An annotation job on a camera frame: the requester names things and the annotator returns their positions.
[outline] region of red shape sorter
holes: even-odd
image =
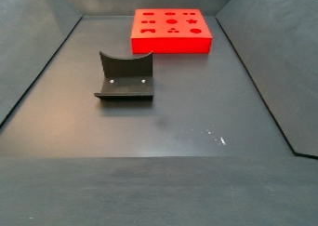
[[[136,9],[132,53],[208,53],[212,34],[198,9]]]

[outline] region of small hole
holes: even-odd
[[[166,23],[169,24],[174,24],[177,22],[177,20],[166,20]]]
[[[200,29],[189,29],[192,33],[201,33],[202,31]]]

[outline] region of black plastic bracket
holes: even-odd
[[[104,70],[100,99],[152,98],[152,53],[136,59],[118,59],[98,52]]]

